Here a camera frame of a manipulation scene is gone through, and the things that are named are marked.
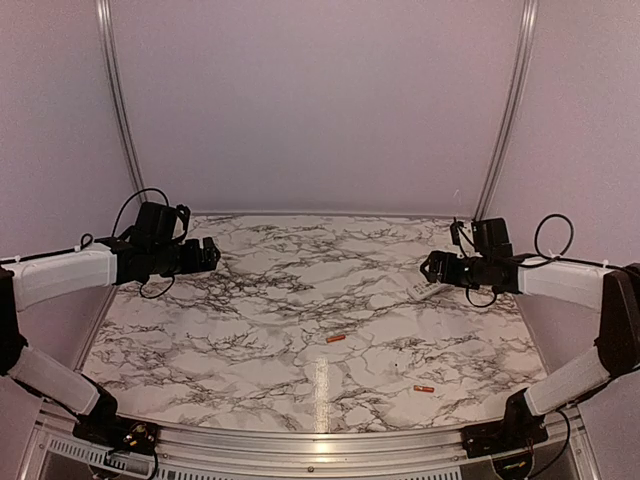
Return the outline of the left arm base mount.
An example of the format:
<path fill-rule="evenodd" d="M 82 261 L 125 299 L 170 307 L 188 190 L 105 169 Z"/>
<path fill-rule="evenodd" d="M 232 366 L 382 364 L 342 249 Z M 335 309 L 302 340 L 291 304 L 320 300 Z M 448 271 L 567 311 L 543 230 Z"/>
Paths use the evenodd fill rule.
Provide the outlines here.
<path fill-rule="evenodd" d="M 115 452 L 151 456 L 155 452 L 159 425 L 153 422 L 117 417 L 111 423 L 77 422 L 73 436 L 108 447 Z"/>

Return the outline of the white remote control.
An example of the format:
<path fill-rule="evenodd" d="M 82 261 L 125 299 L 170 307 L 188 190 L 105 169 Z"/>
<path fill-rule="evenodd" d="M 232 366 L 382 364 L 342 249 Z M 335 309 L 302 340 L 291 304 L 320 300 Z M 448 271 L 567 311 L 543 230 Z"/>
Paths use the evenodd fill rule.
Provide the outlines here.
<path fill-rule="evenodd" d="M 418 282 L 410 285 L 407 288 L 407 293 L 415 301 L 424 301 L 445 292 L 447 289 L 447 285 L 439 283 Z"/>

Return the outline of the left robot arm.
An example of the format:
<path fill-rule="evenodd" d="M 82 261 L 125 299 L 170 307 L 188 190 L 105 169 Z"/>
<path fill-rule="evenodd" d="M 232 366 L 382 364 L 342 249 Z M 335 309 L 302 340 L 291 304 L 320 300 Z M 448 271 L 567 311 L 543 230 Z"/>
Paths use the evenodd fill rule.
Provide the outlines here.
<path fill-rule="evenodd" d="M 29 345 L 18 314 L 46 300 L 95 287 L 146 284 L 151 277 L 216 269 L 220 252 L 210 237 L 148 247 L 115 237 L 88 246 L 1 263 L 1 375 L 63 406 L 106 445 L 125 438 L 117 401 L 103 388 Z"/>

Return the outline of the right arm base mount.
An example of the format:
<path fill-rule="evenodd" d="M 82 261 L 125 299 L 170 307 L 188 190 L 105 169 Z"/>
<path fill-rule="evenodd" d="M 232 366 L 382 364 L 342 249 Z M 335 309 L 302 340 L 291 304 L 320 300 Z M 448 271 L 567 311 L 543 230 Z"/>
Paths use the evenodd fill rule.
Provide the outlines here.
<path fill-rule="evenodd" d="M 486 422 L 464 427 L 461 436 L 469 458 L 527 448 L 549 439 L 546 427 L 540 422 L 515 429 L 504 427 L 501 421 Z"/>

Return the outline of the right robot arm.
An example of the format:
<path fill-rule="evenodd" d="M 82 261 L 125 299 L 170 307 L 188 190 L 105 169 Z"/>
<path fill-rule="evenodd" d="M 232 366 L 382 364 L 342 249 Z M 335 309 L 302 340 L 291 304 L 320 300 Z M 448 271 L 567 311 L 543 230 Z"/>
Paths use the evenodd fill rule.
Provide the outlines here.
<path fill-rule="evenodd" d="M 639 370 L 637 264 L 617 269 L 560 259 L 535 264 L 531 258 L 460 258 L 433 251 L 420 273 L 430 283 L 553 298 L 600 315 L 592 347 L 509 398 L 495 428 L 496 440 L 506 448 L 519 446 L 546 414 Z"/>

